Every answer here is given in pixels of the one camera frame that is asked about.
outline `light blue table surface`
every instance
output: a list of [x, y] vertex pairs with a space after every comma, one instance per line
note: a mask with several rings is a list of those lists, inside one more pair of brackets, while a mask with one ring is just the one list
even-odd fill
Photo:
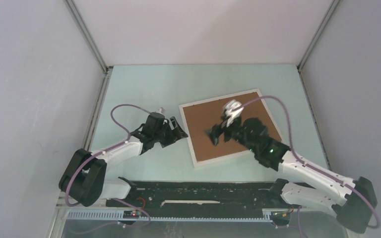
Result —
[[[183, 126], [179, 105], [255, 88], [259, 88], [262, 95], [275, 95], [286, 104], [296, 151], [326, 168], [299, 74], [292, 64], [115, 66], [91, 149], [106, 148], [126, 137], [110, 118], [111, 109], [118, 104], [135, 104], [149, 111], [163, 107], [166, 117], [175, 116]], [[284, 143], [288, 143], [284, 112], [275, 101], [267, 100], [267, 105]], [[144, 123], [147, 115], [135, 108], [123, 107], [115, 111], [116, 119], [131, 131]], [[296, 180], [264, 168], [253, 155], [195, 169], [186, 139], [164, 149], [156, 144], [150, 151], [124, 161], [106, 174], [107, 178], [118, 176], [157, 181]]]

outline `white object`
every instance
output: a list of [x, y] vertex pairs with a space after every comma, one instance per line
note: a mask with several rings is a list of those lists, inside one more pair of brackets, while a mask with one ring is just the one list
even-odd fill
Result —
[[319, 189], [289, 182], [283, 187], [281, 197], [288, 204], [298, 204], [336, 217], [336, 213], [332, 209], [335, 202]]
[[[103, 153], [101, 156], [97, 156], [97, 159], [103, 159], [107, 163], [106, 172], [118, 165], [119, 163], [141, 154], [143, 144], [138, 138], [131, 136], [129, 141], [123, 146], [120, 146], [108, 153]], [[105, 198], [126, 198], [130, 191], [130, 185], [118, 178], [116, 180], [104, 180], [103, 190], [99, 199]]]
[[[228, 94], [228, 95], [219, 96], [219, 97], [215, 97], [215, 98], [209, 98], [209, 99], [205, 99], [205, 100], [201, 100], [201, 101], [197, 101], [197, 102], [193, 102], [193, 103], [186, 103], [186, 104], [179, 105], [180, 115], [182, 116], [182, 121], [183, 121], [183, 130], [189, 135], [188, 145], [189, 145], [190, 156], [192, 157], [192, 162], [193, 162], [194, 167], [199, 167], [199, 166], [203, 166], [203, 165], [217, 163], [217, 162], [225, 161], [225, 160], [229, 160], [229, 159], [235, 159], [235, 158], [238, 158], [238, 157], [243, 156], [243, 155], [248, 155], [251, 152], [249, 150], [247, 150], [247, 151], [242, 151], [242, 152], [238, 152], [238, 153], [234, 153], [234, 154], [230, 154], [230, 155], [225, 155], [225, 156], [220, 156], [220, 157], [213, 158], [210, 160], [198, 162], [196, 160], [195, 151], [193, 150], [191, 135], [189, 134], [189, 128], [188, 128], [188, 124], [186, 122], [184, 108], [189, 107], [189, 106], [193, 106], [193, 105], [197, 105], [197, 104], [208, 103], [208, 102], [212, 102], [212, 101], [216, 101], [216, 100], [220, 100], [220, 99], [236, 97], [236, 96], [240, 96], [240, 95], [244, 95], [244, 94], [248, 94], [248, 93], [257, 93], [258, 96], [262, 96], [259, 89], [252, 89], [252, 90], [247, 90], [247, 91], [243, 91], [240, 93], [233, 93], [233, 94]], [[277, 124], [274, 121], [274, 118], [272, 117], [271, 112], [268, 109], [268, 106], [265, 103], [265, 100], [261, 100], [261, 102], [263, 103], [263, 106], [265, 107], [266, 111], [268, 112], [268, 115], [271, 118], [272, 123], [274, 124], [275, 128], [277, 129], [278, 134], [280, 135], [281, 138], [283, 138]]]
[[[341, 176], [304, 159], [302, 156], [299, 157], [301, 157], [311, 166], [314, 166], [322, 171], [327, 172], [330, 175], [333, 175], [334, 177], [339, 178], [340, 180], [344, 181], [345, 184], [355, 187], [354, 180], [352, 178]], [[291, 175], [293, 178], [299, 179], [303, 182], [306, 182], [310, 186], [321, 190], [322, 192], [328, 194], [328, 196], [338, 205], [342, 206], [345, 204], [347, 201], [345, 195], [351, 194], [352, 191], [350, 189], [346, 188], [345, 186], [340, 186], [339, 183], [326, 177], [325, 175], [322, 175], [306, 166], [303, 166], [303, 164], [296, 160], [291, 151], [287, 151], [282, 159], [283, 162], [278, 166], [279, 172], [285, 175]]]
[[130, 185], [118, 178], [116, 180], [104, 180], [103, 190], [98, 199], [110, 199], [110, 198], [126, 198], [127, 194], [130, 191]]
[[159, 108], [159, 109], [157, 109], [155, 112], [164, 115], [164, 113], [166, 113], [166, 109], [164, 109], [164, 108]]
[[240, 107], [242, 104], [236, 100], [231, 100], [229, 101], [226, 105], [224, 105], [224, 114], [227, 116], [227, 127], [233, 123], [234, 119], [238, 118], [240, 114], [242, 114], [243, 107], [237, 109]]

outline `small white object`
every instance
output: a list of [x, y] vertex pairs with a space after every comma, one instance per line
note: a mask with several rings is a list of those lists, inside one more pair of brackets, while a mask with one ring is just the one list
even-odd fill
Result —
[[115, 180], [104, 180], [103, 190], [99, 199], [109, 199], [112, 197], [124, 199], [126, 198], [129, 191], [129, 183], [120, 178]]
[[219, 201], [213, 201], [213, 200], [164, 200], [162, 203], [184, 203], [184, 204], [198, 204], [198, 205], [220, 204]]
[[240, 114], [242, 114], [243, 107], [237, 109], [242, 104], [236, 100], [229, 101], [226, 105], [224, 105], [223, 109], [225, 110], [225, 115], [228, 117], [227, 119], [227, 127], [233, 123], [234, 119], [238, 118]]
[[155, 112], [164, 115], [164, 113], [166, 112], [166, 109], [161, 107], [161, 108], [157, 109]]

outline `gray floor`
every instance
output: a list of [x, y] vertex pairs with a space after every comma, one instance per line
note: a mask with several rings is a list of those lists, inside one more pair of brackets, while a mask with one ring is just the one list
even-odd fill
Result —
[[[345, 238], [345, 230], [333, 217], [319, 212], [301, 214], [303, 231], [309, 238]], [[68, 220], [63, 238], [299, 238], [296, 229], [278, 229], [269, 223], [224, 222], [152, 222], [143, 228], [110, 225], [97, 231], [74, 235], [72, 231], [88, 231], [107, 221]], [[292, 225], [297, 225], [294, 215]]]

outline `robotic arm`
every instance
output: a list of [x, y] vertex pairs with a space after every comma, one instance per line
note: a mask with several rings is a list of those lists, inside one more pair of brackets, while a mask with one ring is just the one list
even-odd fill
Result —
[[354, 180], [341, 176], [306, 160], [289, 146], [269, 137], [266, 126], [258, 118], [249, 118], [242, 123], [242, 110], [242, 104], [235, 100], [224, 106], [221, 117], [223, 122], [206, 132], [211, 142], [217, 145], [221, 134], [224, 134], [226, 142], [230, 139], [236, 140], [252, 151], [261, 165], [290, 175], [315, 188], [278, 179], [270, 191], [281, 196], [283, 201], [323, 211], [335, 216], [348, 229], [364, 233], [372, 211], [350, 187], [375, 208], [377, 199], [372, 183], [363, 177]]
[[[177, 123], [175, 117], [171, 117], [169, 121], [161, 111], [150, 113], [145, 124], [142, 124], [138, 129], [133, 131], [130, 134], [130, 139], [123, 145], [109, 152], [103, 151], [101, 155], [96, 156], [96, 158], [87, 163], [82, 172], [74, 178], [69, 196], [83, 206], [90, 206], [98, 199], [103, 198], [115, 197], [124, 199], [131, 188], [135, 187], [134, 184], [122, 177], [119, 177], [117, 180], [105, 179], [106, 170], [115, 167], [128, 158], [147, 152], [157, 142], [164, 148], [182, 138], [188, 137]], [[79, 149], [74, 153], [59, 181], [59, 188], [62, 191], [66, 192], [68, 183], [79, 166], [96, 153], [88, 152], [84, 149]]]

